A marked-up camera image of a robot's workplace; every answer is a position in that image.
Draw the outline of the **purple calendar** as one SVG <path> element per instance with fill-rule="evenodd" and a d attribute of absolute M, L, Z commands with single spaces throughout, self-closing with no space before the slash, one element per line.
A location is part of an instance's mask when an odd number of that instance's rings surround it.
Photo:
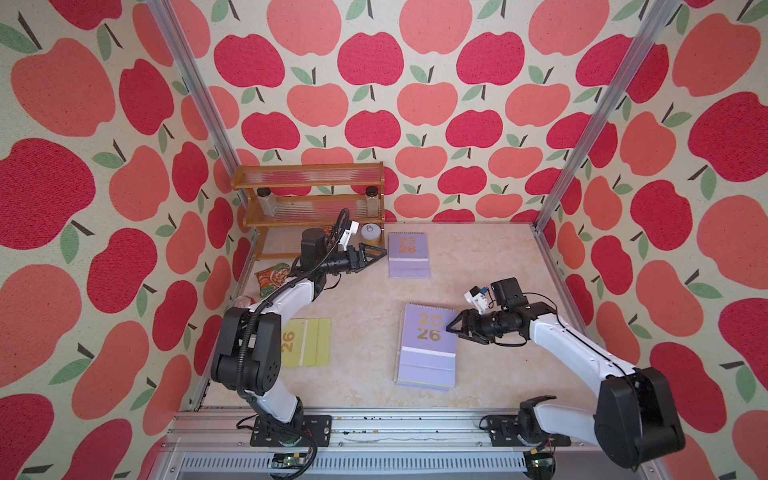
<path fill-rule="evenodd" d="M 413 383 L 396 383 L 397 386 L 410 388 L 410 389 L 416 389 L 420 391 L 437 391 L 437 392 L 450 392 L 452 391 L 451 387 L 445 387 L 445 386 L 436 386 L 436 385 L 427 385 L 427 384 L 413 384 Z"/>
<path fill-rule="evenodd" d="M 390 232 L 388 235 L 389 277 L 392 279 L 430 279 L 431 268 L 427 234 Z"/>
<path fill-rule="evenodd" d="M 449 391 L 456 386 L 458 337 L 446 330 L 448 308 L 408 303 L 404 308 L 395 383 Z"/>

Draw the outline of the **green calendar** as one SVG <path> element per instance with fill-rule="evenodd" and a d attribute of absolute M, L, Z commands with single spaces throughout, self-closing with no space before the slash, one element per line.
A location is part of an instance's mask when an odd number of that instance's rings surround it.
<path fill-rule="evenodd" d="M 283 367 L 326 366 L 330 361 L 331 320 L 292 319 L 282 327 Z"/>

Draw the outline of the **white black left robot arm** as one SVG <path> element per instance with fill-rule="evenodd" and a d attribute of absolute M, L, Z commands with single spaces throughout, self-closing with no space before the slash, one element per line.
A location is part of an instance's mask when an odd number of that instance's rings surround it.
<path fill-rule="evenodd" d="M 297 436 L 303 406 L 279 379 L 283 327 L 326 289 L 328 276 L 357 273 L 387 256 L 379 246 L 348 244 L 352 227 L 302 233 L 301 253 L 286 283 L 261 302 L 232 307 L 213 350 L 211 380 L 234 391 L 268 426 Z"/>

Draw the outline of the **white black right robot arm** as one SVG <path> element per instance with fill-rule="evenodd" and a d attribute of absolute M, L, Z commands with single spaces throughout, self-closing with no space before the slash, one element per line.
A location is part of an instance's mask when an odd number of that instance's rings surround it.
<path fill-rule="evenodd" d="M 513 434 L 533 456 L 556 436 L 583 440 L 599 446 L 614 464 L 632 470 L 682 451 L 686 439 L 667 377 L 609 353 L 573 329 L 549 297 L 537 294 L 531 302 L 530 296 L 516 278 L 496 281 L 489 288 L 473 287 L 465 295 L 469 308 L 446 330 L 498 347 L 509 345 L 505 335 L 516 334 L 519 347 L 533 343 L 575 373 L 595 395 L 596 405 L 583 410 L 541 395 L 521 402 L 514 417 L 483 418 L 481 427 Z"/>

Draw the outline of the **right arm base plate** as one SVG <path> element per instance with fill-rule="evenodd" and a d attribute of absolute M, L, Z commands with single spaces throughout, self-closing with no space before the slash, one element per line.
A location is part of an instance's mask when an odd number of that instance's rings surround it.
<path fill-rule="evenodd" d="M 535 419 L 523 413 L 522 415 L 485 415 L 478 427 L 485 431 L 493 447 L 569 447 L 572 441 L 569 437 L 544 432 Z"/>

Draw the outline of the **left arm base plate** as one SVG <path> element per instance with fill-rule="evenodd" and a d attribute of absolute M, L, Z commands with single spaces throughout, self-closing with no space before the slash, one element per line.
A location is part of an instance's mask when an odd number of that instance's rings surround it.
<path fill-rule="evenodd" d="M 271 448 L 327 447 L 331 427 L 332 417 L 329 415 L 305 415 L 296 425 L 257 418 L 250 445 Z"/>

